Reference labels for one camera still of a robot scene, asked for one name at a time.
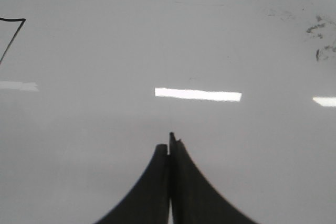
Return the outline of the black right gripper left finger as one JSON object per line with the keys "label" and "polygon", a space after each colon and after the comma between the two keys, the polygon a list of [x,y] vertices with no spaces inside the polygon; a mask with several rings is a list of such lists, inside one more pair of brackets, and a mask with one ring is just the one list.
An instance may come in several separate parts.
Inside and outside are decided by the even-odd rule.
{"label": "black right gripper left finger", "polygon": [[169,178],[167,145],[159,144],[133,188],[97,223],[168,223]]}

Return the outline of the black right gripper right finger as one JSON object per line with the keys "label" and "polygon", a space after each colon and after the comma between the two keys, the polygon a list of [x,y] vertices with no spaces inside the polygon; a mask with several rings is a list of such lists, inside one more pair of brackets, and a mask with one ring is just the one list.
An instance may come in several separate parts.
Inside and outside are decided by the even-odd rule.
{"label": "black right gripper right finger", "polygon": [[255,223],[207,181],[173,132],[169,149],[174,223]]}

